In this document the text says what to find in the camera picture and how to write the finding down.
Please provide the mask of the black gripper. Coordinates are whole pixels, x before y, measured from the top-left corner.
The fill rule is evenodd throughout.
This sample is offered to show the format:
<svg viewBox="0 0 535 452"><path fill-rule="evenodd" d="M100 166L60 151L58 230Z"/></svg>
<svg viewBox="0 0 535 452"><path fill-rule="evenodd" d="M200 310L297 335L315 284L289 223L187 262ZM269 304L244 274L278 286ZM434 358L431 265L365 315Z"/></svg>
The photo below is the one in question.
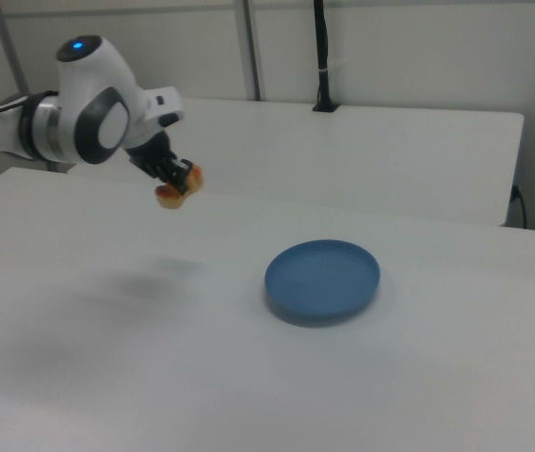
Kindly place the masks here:
<svg viewBox="0 0 535 452"><path fill-rule="evenodd" d="M166 133L157 133L146 143L126 149L125 152L129 161L151 178L167 183L179 195L188 192L187 178L193 163L177 159L170 148L170 139Z"/></svg>

